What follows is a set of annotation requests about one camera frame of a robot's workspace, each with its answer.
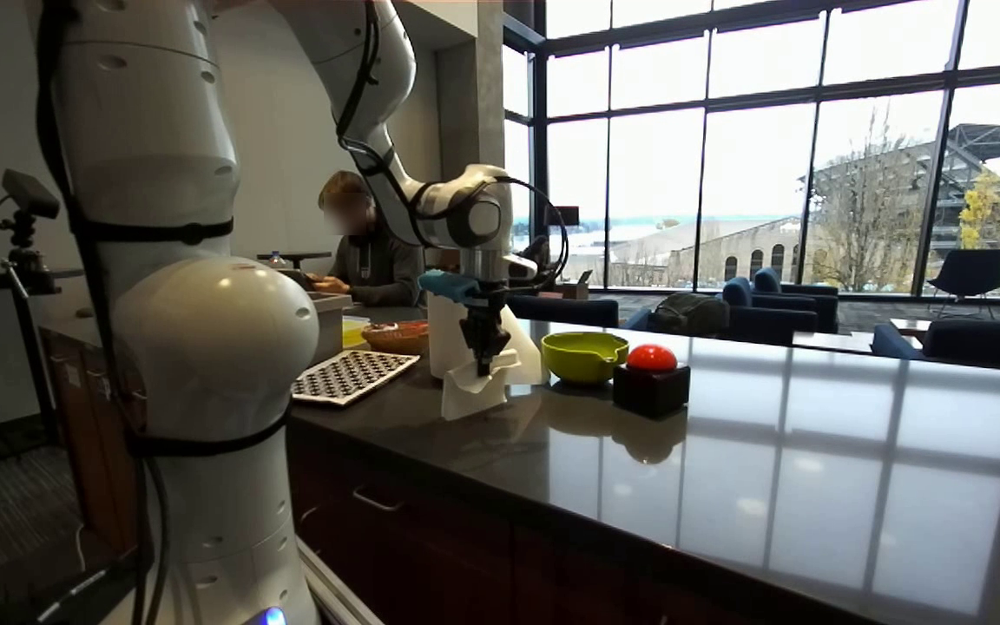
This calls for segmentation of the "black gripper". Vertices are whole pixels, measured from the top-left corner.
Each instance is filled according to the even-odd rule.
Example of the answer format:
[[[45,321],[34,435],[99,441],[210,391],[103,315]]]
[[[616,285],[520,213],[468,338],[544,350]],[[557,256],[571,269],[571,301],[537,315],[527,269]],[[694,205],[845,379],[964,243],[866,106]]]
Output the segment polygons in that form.
[[[507,347],[511,335],[501,326],[497,301],[468,301],[463,321],[463,339],[471,350],[478,369],[489,369],[494,357]]]

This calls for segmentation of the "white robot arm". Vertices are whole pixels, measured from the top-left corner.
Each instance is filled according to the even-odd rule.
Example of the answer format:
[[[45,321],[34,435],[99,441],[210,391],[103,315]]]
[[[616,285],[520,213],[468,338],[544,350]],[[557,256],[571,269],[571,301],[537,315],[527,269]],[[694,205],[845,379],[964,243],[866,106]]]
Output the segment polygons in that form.
[[[284,420],[313,366],[310,291],[229,246],[239,189],[213,22],[236,0],[38,0],[38,138],[81,246],[116,411],[141,475],[141,564],[101,625],[321,625],[288,490]],[[417,57],[394,0],[269,0],[300,40],[384,224],[467,250],[468,383],[515,369],[507,174],[415,179],[389,136]]]

